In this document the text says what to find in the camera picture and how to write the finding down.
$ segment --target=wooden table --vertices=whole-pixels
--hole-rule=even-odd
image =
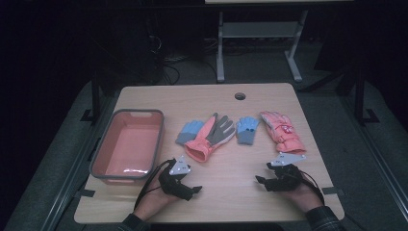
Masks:
[[[235,94],[244,93],[244,100]],[[183,184],[203,186],[190,201],[173,203],[150,222],[246,222],[302,220],[303,214],[289,201],[274,192],[267,192],[255,175],[272,178],[266,163],[278,153],[268,136],[261,111],[276,111],[290,117],[306,146],[307,160],[296,165],[311,174],[321,188],[333,187],[320,156],[309,124],[303,114],[293,87],[289,84],[194,85],[129,87],[122,90],[115,110],[159,109],[165,114],[165,137],[159,162],[186,156],[191,173]],[[175,143],[185,123],[193,119],[206,121],[214,112],[227,115],[234,122],[240,117],[260,119],[252,146],[240,145],[234,137],[219,147],[207,163],[190,158],[184,148]],[[121,222],[133,211],[141,185],[112,186],[89,176],[86,190],[93,197],[82,196],[75,213],[79,223]],[[338,218],[344,210],[336,194],[324,196]]]

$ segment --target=plastic container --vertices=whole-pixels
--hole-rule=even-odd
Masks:
[[[136,183],[152,170],[164,134],[159,110],[116,111],[89,166],[92,176],[107,184]]]

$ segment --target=blue and gray glove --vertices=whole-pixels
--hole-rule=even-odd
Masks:
[[[184,143],[192,141],[197,136],[198,131],[204,125],[203,121],[193,120],[189,123],[186,123],[179,133],[176,142],[184,146]]]
[[[247,116],[240,118],[240,121],[237,122],[238,143],[252,145],[258,124],[259,121],[253,117]]]

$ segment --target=person's left hand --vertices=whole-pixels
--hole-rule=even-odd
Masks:
[[[155,214],[159,213],[167,204],[179,200],[180,198],[174,195],[166,194],[160,187],[159,175],[160,171],[155,179],[150,183],[147,189],[147,194],[141,199],[138,207],[133,214],[142,220],[148,220]]]

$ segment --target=pink glove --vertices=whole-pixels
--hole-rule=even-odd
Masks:
[[[234,123],[225,115],[217,121],[215,113],[200,129],[195,140],[184,144],[187,154],[197,162],[206,162],[216,148],[234,137]]]
[[[281,152],[303,154],[306,149],[295,132],[291,120],[286,115],[276,112],[261,112],[272,139],[277,142],[276,149]]]

